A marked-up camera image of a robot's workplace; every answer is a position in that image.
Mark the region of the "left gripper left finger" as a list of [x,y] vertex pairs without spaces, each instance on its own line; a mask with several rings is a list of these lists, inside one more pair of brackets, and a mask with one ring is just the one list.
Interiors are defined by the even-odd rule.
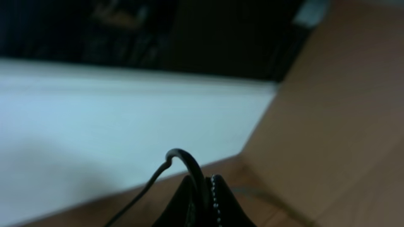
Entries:
[[199,196],[187,175],[152,227],[197,227],[200,209]]

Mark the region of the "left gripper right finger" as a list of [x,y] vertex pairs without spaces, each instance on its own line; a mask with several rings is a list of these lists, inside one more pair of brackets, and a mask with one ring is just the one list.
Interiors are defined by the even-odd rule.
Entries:
[[208,185],[211,189],[212,209],[210,215],[213,226],[256,227],[245,214],[221,175],[212,175]]

